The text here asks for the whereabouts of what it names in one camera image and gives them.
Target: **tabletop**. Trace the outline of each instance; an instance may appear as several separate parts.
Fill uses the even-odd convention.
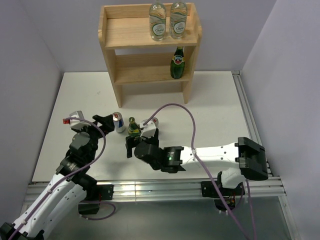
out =
[[[62,119],[81,110],[84,117],[107,116],[120,112],[126,127],[129,117],[139,123],[149,118],[167,103],[184,104],[179,83],[150,83],[123,86],[125,99],[118,108],[109,74],[107,72],[67,72],[54,104],[52,115],[32,178],[33,182],[51,180],[61,160],[65,157],[74,132]],[[195,72],[189,103],[185,105],[196,123],[196,148],[226,145],[249,137],[234,79],[230,71]],[[192,121],[182,108],[169,106],[156,117],[159,120],[159,146],[190,146]],[[127,158],[123,133],[112,132],[106,136],[106,149],[101,158],[87,172],[98,181],[138,181],[163,179],[197,179],[207,175],[198,166],[187,171],[169,174],[154,171],[148,164],[132,157]],[[209,168],[213,175],[224,168]]]

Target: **bottle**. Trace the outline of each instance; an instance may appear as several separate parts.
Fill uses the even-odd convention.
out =
[[[184,56],[184,50],[182,46],[178,46],[176,48],[176,51],[173,55],[173,58],[171,60],[170,64],[170,74],[171,77],[174,79],[179,79],[184,74],[185,70],[185,56]]]
[[[138,124],[136,124],[136,120],[134,117],[129,118],[128,134],[130,137],[140,137],[141,130]]]
[[[166,33],[166,17],[166,7],[160,0],[155,0],[149,8],[149,29],[153,40],[159,41],[164,38]]]
[[[186,29],[188,8],[183,0],[175,1],[170,9],[170,35],[174,39],[183,36]]]

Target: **shelf board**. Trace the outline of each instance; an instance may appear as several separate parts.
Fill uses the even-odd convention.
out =
[[[198,35],[195,34],[191,16],[187,17],[182,38],[174,39],[169,33],[170,18],[166,18],[165,36],[160,41],[152,40],[149,33],[149,18],[108,18],[106,20],[105,49],[128,49],[150,47],[196,46]]]
[[[139,83],[173,83],[190,80],[191,71],[185,65],[183,76],[174,79],[170,75],[173,52],[130,54],[115,56],[116,85]]]

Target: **clear glass bottle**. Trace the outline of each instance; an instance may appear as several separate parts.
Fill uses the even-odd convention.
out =
[[[183,0],[175,1],[170,9],[170,35],[174,39],[181,38],[186,29],[188,8]]]
[[[166,17],[166,7],[160,0],[155,0],[149,8],[149,29],[153,40],[159,41],[164,38],[166,34]]]

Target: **wooden shelf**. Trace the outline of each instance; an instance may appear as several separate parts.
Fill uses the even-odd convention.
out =
[[[189,81],[190,69],[187,66],[180,79],[171,77],[170,63],[173,55],[173,52],[117,55],[114,83],[125,85]]]
[[[187,3],[188,15],[182,38],[169,34],[170,8],[166,8],[166,34],[160,41],[152,40],[149,33],[150,4],[102,6],[98,37],[108,69],[114,95],[119,108],[122,106],[122,85],[137,83],[181,82],[184,102],[189,101],[191,83],[195,72],[202,26],[194,3]],[[173,52],[116,55],[115,49],[184,47],[185,69],[180,79],[170,75]]]
[[[149,18],[114,18],[106,21],[106,49],[150,48],[150,47],[184,47],[197,45],[192,19],[186,19],[186,28],[182,38],[174,39],[169,33],[170,18],[166,19],[165,36],[161,41],[154,41],[149,33]]]

